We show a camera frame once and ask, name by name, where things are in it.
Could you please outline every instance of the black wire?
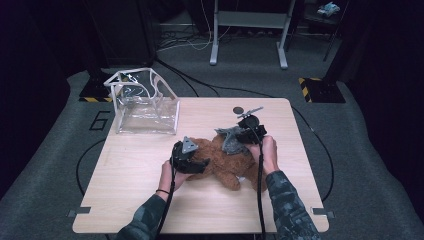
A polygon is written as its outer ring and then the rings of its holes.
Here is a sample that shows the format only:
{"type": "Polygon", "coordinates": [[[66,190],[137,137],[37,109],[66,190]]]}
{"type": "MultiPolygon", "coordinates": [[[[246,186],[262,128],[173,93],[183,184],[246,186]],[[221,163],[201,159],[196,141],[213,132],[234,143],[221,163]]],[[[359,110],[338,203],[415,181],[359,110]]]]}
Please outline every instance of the black wire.
{"type": "MultiPolygon", "coordinates": [[[[88,151],[90,151],[92,148],[94,148],[95,146],[97,146],[97,144],[99,144],[99,143],[101,143],[101,142],[104,142],[104,141],[106,141],[106,138],[104,138],[104,139],[102,139],[102,140],[99,140],[99,141],[97,141],[96,143],[92,144],[89,148],[87,148],[87,149],[84,151],[84,153],[83,153],[83,154],[81,155],[81,157],[78,159],[77,167],[76,167],[76,170],[75,170],[75,178],[77,179],[78,188],[79,188],[79,190],[80,190],[80,192],[81,192],[81,194],[82,194],[82,196],[83,196],[83,197],[84,197],[84,195],[85,195],[85,191],[84,191],[84,189],[82,188],[81,181],[80,181],[80,179],[79,179],[79,166],[80,166],[80,164],[81,164],[82,159],[83,159],[83,158],[84,158],[84,156],[88,153],[88,151]]],[[[107,239],[107,240],[110,240],[109,235],[105,234],[105,237],[106,237],[106,239],[107,239]]]]}
{"type": "Polygon", "coordinates": [[[172,158],[172,159],[170,159],[171,179],[172,179],[171,180],[171,189],[169,190],[169,195],[168,195],[168,199],[166,200],[165,209],[163,210],[162,218],[159,222],[158,229],[156,230],[156,239],[158,239],[160,231],[162,230],[163,224],[165,223],[166,215],[168,214],[168,210],[169,210],[169,207],[171,206],[172,197],[174,196],[174,191],[175,191],[175,169],[174,169],[173,157],[171,157],[171,158],[172,158]]]}
{"type": "Polygon", "coordinates": [[[210,84],[206,84],[206,83],[204,83],[204,82],[201,82],[201,81],[199,81],[199,80],[197,80],[197,79],[195,79],[195,78],[193,78],[193,77],[191,77],[191,76],[189,76],[189,75],[187,75],[187,74],[185,74],[185,73],[181,72],[180,70],[178,70],[178,69],[176,69],[176,68],[174,68],[174,67],[172,67],[172,66],[168,65],[168,64],[167,64],[167,63],[165,63],[164,61],[160,60],[157,56],[156,56],[156,61],[157,61],[159,64],[161,64],[162,66],[164,66],[164,67],[168,68],[169,70],[173,71],[174,73],[176,73],[178,76],[180,76],[180,77],[181,77],[181,76],[185,76],[185,77],[187,77],[188,79],[192,80],[193,82],[199,83],[199,84],[201,84],[201,85],[204,85],[204,86],[206,86],[206,87],[210,88],[212,91],[214,91],[214,92],[215,92],[215,94],[216,94],[218,97],[220,97],[219,93],[218,93],[215,89],[213,89],[213,87],[212,87],[210,84]]]}
{"type": "MultiPolygon", "coordinates": [[[[197,80],[193,77],[188,76],[187,74],[181,72],[180,70],[169,66],[168,64],[164,63],[163,61],[159,60],[158,58],[156,58],[156,60],[163,66],[165,66],[166,68],[175,70],[176,72],[180,73],[181,75],[187,76],[190,80],[197,82],[199,84],[202,84],[204,86],[208,86],[211,89],[213,88],[220,88],[220,89],[227,89],[227,90],[235,90],[235,91],[243,91],[243,92],[249,92],[249,93],[254,93],[254,94],[258,94],[258,95],[262,95],[262,96],[266,96],[269,98],[276,98],[274,96],[271,96],[269,94],[265,94],[265,93],[261,93],[261,92],[256,92],[256,91],[251,91],[251,90],[247,90],[247,89],[241,89],[241,88],[229,88],[229,87],[221,87],[221,86],[216,86],[216,85],[212,85],[212,84],[207,84],[204,82],[201,82],[200,80],[197,80]]],[[[328,160],[330,163],[330,167],[331,167],[331,180],[330,180],[330,187],[327,191],[327,193],[324,195],[323,198],[321,198],[321,201],[324,202],[325,200],[327,200],[327,198],[330,196],[332,190],[333,190],[333,185],[334,185],[334,165],[333,165],[333,159],[330,155],[330,152],[328,151],[327,147],[325,146],[324,142],[321,140],[321,138],[318,136],[318,134],[314,131],[314,129],[309,125],[308,121],[305,119],[305,117],[300,113],[299,110],[297,110],[295,107],[291,106],[291,108],[302,118],[302,120],[305,122],[305,124],[309,127],[309,129],[312,131],[312,133],[315,135],[315,137],[318,139],[318,141],[320,142],[320,144],[322,145],[322,147],[324,148],[327,156],[328,156],[328,160]]]]}
{"type": "Polygon", "coordinates": [[[302,120],[305,122],[306,126],[312,131],[312,133],[315,135],[315,137],[318,139],[318,141],[321,143],[322,147],[324,148],[325,152],[328,156],[328,161],[330,162],[330,168],[331,168],[331,180],[330,180],[330,187],[325,194],[323,198],[321,198],[321,201],[324,202],[327,200],[328,196],[330,196],[331,191],[333,190],[334,185],[334,165],[333,165],[333,158],[330,155],[330,152],[328,151],[327,147],[325,146],[324,142],[321,140],[321,138],[318,136],[318,134],[315,132],[315,130],[309,125],[308,121],[306,121],[305,117],[297,110],[295,107],[292,106],[292,109],[296,111],[297,114],[302,118],[302,120]]]}
{"type": "Polygon", "coordinates": [[[256,139],[258,140],[259,144],[259,168],[258,168],[258,191],[257,191],[257,201],[258,201],[258,212],[259,212],[259,221],[261,223],[261,230],[262,230],[262,240],[266,239],[266,230],[265,230],[265,222],[264,222],[264,214],[262,210],[262,171],[264,169],[264,153],[263,153],[263,144],[262,139],[259,138],[258,134],[256,134],[255,130],[246,123],[246,125],[250,128],[250,130],[255,134],[256,139]]]}

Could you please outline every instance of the forearm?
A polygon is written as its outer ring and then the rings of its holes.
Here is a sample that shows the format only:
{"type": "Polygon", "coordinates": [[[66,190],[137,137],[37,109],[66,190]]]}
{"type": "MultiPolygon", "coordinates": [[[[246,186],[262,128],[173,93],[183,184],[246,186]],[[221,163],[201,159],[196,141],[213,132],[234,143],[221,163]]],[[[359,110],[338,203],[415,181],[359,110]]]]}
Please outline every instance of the forearm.
{"type": "Polygon", "coordinates": [[[296,188],[282,171],[266,177],[279,239],[320,239],[296,188]]]}
{"type": "Polygon", "coordinates": [[[137,209],[132,221],[118,232],[116,239],[154,239],[165,205],[157,194],[151,196],[137,209]]]}

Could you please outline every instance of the hand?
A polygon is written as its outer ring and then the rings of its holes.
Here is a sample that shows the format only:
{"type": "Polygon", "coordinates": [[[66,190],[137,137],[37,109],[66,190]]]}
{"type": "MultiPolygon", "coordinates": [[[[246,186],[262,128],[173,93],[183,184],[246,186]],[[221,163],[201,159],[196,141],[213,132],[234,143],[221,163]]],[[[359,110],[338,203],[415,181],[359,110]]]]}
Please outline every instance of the hand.
{"type": "MultiPolygon", "coordinates": [[[[246,144],[245,145],[252,153],[255,161],[259,163],[260,148],[259,144],[246,144]]],[[[264,154],[264,171],[270,174],[274,171],[279,171],[280,168],[277,164],[277,143],[272,136],[265,136],[262,140],[262,151],[264,154]]]]}
{"type": "MultiPolygon", "coordinates": [[[[191,175],[193,174],[184,174],[184,173],[177,172],[175,174],[175,180],[174,180],[175,181],[174,191],[177,191],[178,188],[180,188],[181,185],[183,185],[184,181],[191,175]]],[[[162,164],[162,174],[160,175],[158,189],[162,189],[164,191],[169,192],[171,190],[171,181],[172,181],[172,166],[168,160],[162,164]]],[[[157,191],[156,195],[158,195],[165,201],[168,199],[167,193],[157,191]]]]}

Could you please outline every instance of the table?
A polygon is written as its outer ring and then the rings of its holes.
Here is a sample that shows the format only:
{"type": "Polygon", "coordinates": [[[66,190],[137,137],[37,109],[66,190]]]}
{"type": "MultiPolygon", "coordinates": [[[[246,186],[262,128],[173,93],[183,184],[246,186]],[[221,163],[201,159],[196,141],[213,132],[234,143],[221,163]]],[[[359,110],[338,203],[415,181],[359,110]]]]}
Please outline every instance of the table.
{"type": "MultiPolygon", "coordinates": [[[[290,103],[282,98],[181,98],[176,135],[116,134],[114,124],[104,144],[73,224],[76,233],[116,233],[157,189],[163,162],[184,136],[212,140],[215,128],[237,125],[236,106],[254,115],[278,145],[279,166],[297,188],[306,209],[322,208],[305,148],[290,103]]],[[[267,232],[276,232],[268,191],[262,194],[267,232]]],[[[326,216],[309,213],[318,231],[328,229],[326,216]]],[[[187,181],[175,192],[162,233],[260,233],[256,192],[250,182],[230,191],[210,176],[187,181]]]]}
{"type": "Polygon", "coordinates": [[[237,12],[237,11],[219,11],[219,0],[215,0],[214,24],[213,24],[213,44],[210,58],[210,65],[216,65],[218,61],[218,26],[237,26],[237,27],[262,27],[283,29],[280,42],[277,42],[278,57],[280,67],[287,69],[287,59],[284,52],[284,42],[287,37],[287,31],[290,26],[292,12],[296,0],[290,0],[289,9],[286,13],[257,13],[257,12],[237,12]]]}

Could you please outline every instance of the clear plastic container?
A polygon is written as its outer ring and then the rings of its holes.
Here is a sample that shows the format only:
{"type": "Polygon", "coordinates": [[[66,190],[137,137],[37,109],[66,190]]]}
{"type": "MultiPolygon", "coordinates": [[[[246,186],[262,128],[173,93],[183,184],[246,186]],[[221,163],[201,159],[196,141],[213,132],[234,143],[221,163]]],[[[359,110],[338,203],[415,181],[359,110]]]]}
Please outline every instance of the clear plastic container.
{"type": "Polygon", "coordinates": [[[118,71],[104,85],[113,99],[116,133],[176,134],[180,99],[153,69],[118,71]]]}

